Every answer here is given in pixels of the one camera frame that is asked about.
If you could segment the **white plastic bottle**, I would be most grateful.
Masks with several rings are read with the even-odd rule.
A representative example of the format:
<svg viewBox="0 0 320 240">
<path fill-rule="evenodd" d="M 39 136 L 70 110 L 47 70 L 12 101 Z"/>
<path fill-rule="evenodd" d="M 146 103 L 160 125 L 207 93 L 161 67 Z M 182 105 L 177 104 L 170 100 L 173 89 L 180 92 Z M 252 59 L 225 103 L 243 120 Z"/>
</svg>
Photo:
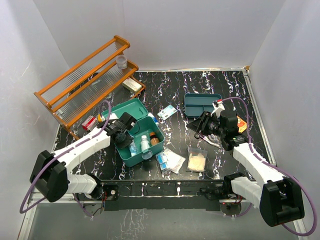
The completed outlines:
<svg viewBox="0 0 320 240">
<path fill-rule="evenodd" d="M 141 144 L 141 151 L 142 152 L 146 151 L 146 150 L 148 150 L 150 148 L 150 142 L 149 142 L 149 140 L 148 140 L 146 135 L 142 135 L 141 136 L 140 144 Z"/>
</svg>

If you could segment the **brown medicine bottle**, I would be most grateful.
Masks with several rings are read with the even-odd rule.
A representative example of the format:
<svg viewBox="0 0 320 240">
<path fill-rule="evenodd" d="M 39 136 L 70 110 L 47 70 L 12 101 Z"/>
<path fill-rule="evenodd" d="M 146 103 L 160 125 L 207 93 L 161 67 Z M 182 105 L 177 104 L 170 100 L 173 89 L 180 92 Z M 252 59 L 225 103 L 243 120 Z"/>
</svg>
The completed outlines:
<svg viewBox="0 0 320 240">
<path fill-rule="evenodd" d="M 151 132 L 149 134 L 149 138 L 150 138 L 150 145 L 151 146 L 155 146 L 160 142 L 159 138 L 156 136 L 156 134 L 154 132 Z"/>
</svg>

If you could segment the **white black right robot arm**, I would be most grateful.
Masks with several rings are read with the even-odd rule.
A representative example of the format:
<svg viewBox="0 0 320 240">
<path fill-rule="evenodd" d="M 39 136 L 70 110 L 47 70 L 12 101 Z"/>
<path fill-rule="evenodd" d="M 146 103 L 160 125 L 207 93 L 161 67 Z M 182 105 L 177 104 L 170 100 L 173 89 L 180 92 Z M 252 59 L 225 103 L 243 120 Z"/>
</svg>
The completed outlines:
<svg viewBox="0 0 320 240">
<path fill-rule="evenodd" d="M 204 111 L 200 117 L 187 124 L 195 137 L 215 135 L 220 138 L 225 151 L 231 151 L 235 160 L 252 175 L 253 181 L 242 173 L 227 175 L 223 180 L 223 194 L 233 199 L 240 195 L 260 211 L 270 227 L 302 219 L 305 209 L 300 186 L 291 178 L 260 160 L 252 153 L 247 137 L 239 132 L 234 111 L 223 110 L 219 115 Z"/>
</svg>

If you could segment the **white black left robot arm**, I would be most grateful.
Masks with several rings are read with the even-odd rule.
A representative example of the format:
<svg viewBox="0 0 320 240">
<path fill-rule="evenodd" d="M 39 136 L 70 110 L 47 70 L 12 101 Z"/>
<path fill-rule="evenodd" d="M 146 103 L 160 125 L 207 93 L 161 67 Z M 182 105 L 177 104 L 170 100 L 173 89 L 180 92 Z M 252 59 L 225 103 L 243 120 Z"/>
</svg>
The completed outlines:
<svg viewBox="0 0 320 240">
<path fill-rule="evenodd" d="M 105 120 L 87 135 L 57 150 L 41 152 L 34 165 L 30 182 L 50 203 L 66 194 L 85 194 L 97 200 L 103 195 L 102 181 L 92 174 L 73 174 L 73 169 L 96 152 L 115 144 L 128 147 L 133 141 L 129 131 L 137 120 L 127 112 L 120 118 Z"/>
</svg>

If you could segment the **blue cotton swab bag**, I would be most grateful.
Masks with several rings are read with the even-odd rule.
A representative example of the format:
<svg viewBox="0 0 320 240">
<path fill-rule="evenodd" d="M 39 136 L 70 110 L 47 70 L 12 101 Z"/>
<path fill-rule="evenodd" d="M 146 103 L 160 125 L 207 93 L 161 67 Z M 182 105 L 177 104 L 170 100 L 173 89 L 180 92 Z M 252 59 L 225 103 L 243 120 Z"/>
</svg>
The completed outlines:
<svg viewBox="0 0 320 240">
<path fill-rule="evenodd" d="M 134 141 L 129 144 L 129 151 L 132 157 L 138 154 L 138 148 Z"/>
</svg>

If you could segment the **clear bag of gauze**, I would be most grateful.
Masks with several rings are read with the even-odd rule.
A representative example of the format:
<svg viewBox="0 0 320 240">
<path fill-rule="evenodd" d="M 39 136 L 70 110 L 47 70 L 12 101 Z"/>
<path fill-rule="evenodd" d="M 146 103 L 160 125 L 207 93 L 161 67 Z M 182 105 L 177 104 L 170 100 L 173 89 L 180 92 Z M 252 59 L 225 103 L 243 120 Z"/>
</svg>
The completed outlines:
<svg viewBox="0 0 320 240">
<path fill-rule="evenodd" d="M 173 172 L 178 175 L 186 158 L 166 148 L 155 155 L 162 173 Z"/>
</svg>

